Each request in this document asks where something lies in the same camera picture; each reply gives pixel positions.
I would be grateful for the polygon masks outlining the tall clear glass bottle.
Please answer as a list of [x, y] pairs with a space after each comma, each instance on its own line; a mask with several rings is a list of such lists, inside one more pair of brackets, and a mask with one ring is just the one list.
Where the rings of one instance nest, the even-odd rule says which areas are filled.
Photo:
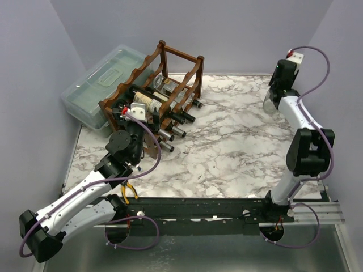
[[268, 90], [265, 95], [265, 98], [263, 101], [263, 111], [264, 111], [264, 113], [266, 113], [270, 116], [274, 115], [277, 111], [273, 101], [271, 100], [271, 91], [270, 90]]

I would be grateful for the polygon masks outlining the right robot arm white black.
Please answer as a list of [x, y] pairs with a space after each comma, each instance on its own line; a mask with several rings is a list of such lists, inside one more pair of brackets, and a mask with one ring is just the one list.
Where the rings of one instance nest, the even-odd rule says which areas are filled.
[[293, 57], [279, 60], [263, 101], [266, 114], [281, 113], [296, 131], [286, 154], [287, 170], [261, 207], [261, 216], [268, 222], [283, 215], [305, 182], [317, 180], [333, 162], [334, 132], [316, 123], [293, 89], [300, 64], [301, 60]]

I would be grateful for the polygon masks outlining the green bottle grey label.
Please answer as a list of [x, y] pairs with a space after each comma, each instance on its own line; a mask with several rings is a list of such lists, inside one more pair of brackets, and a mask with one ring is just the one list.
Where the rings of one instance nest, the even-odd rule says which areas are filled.
[[180, 129], [178, 126], [173, 125], [173, 124], [171, 124], [167, 127], [167, 131], [172, 132], [173, 134], [175, 134], [181, 138], [184, 138], [187, 135], [187, 133], [184, 130]]

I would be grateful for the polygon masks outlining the green bottle white neck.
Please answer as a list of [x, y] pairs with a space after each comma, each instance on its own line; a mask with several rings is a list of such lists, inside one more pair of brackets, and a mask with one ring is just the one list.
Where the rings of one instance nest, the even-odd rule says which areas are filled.
[[163, 130], [163, 129], [159, 129], [157, 131], [157, 135], [161, 138], [162, 141], [170, 141], [172, 142], [174, 140], [174, 135]]

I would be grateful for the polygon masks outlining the tall dark green bottle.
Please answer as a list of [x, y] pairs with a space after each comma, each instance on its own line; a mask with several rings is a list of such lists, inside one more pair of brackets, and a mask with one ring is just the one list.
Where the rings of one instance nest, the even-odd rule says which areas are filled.
[[[127, 95], [130, 96], [134, 102], [143, 103], [146, 105], [147, 110], [150, 113], [153, 113], [155, 110], [159, 112], [163, 103], [168, 100], [168, 97], [162, 95], [161, 93], [155, 91], [152, 88], [143, 89], [137, 85], [131, 85], [129, 89], [126, 91]], [[174, 121], [184, 124], [186, 121], [194, 122], [195, 117], [191, 116], [187, 112], [182, 109], [175, 113], [173, 110], [176, 107], [177, 102], [173, 101], [171, 105], [166, 108], [165, 113], [163, 114], [162, 119], [171, 118]]]

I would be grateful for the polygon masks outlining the clear square glass bottle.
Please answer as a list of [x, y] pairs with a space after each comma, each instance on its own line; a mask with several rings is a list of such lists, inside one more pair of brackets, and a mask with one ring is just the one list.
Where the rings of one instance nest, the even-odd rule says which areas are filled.
[[[163, 77], [162, 74], [159, 74], [153, 81], [153, 89], [156, 89], [158, 92], [166, 95], [167, 97], [170, 97], [173, 90], [178, 86], [179, 85], [177, 83], [175, 83], [169, 78]], [[187, 91], [188, 89], [184, 88], [178, 94], [178, 96], [170, 105], [171, 109], [173, 109], [177, 105], [177, 103], [181, 102], [182, 98], [184, 97]], [[192, 105], [196, 106], [197, 108], [201, 108], [203, 106], [202, 102], [193, 98], [193, 94], [186, 100], [185, 104], [183, 105], [183, 109], [188, 103], [192, 103]]]

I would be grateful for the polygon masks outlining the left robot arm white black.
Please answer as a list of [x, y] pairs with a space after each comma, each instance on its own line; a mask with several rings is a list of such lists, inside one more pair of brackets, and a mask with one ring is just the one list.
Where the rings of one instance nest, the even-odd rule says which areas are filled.
[[109, 191], [121, 186], [133, 189], [133, 169], [140, 167], [144, 135], [153, 135], [146, 119], [144, 103], [131, 103], [117, 110], [125, 130], [114, 132], [106, 145], [107, 154], [76, 187], [47, 207], [33, 212], [26, 210], [19, 217], [23, 239], [19, 254], [34, 256], [42, 263], [55, 256], [72, 236], [100, 223], [130, 226], [133, 216], [129, 200]]

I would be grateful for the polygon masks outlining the green bottle cream label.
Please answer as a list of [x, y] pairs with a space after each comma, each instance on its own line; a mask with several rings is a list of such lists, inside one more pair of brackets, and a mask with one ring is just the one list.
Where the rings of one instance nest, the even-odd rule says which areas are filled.
[[142, 88], [141, 91], [144, 93], [145, 96], [151, 99], [151, 102], [149, 102], [149, 104], [163, 105], [163, 103], [165, 103], [169, 99], [169, 97], [161, 94], [156, 89], [153, 89], [151, 87]]

